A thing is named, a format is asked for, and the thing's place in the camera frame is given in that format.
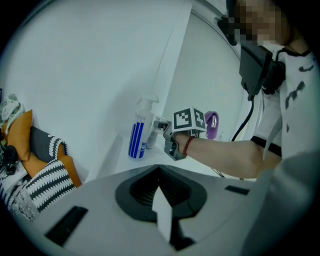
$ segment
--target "red bracelet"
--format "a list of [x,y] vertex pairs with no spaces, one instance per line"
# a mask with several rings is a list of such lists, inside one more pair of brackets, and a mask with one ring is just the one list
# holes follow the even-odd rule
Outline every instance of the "red bracelet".
[[190,142],[195,138],[195,136],[191,136],[188,141],[186,142],[185,146],[184,146],[184,149],[183,149],[183,155],[184,156],[187,156],[187,150],[188,150],[188,147],[189,147],[189,144]]

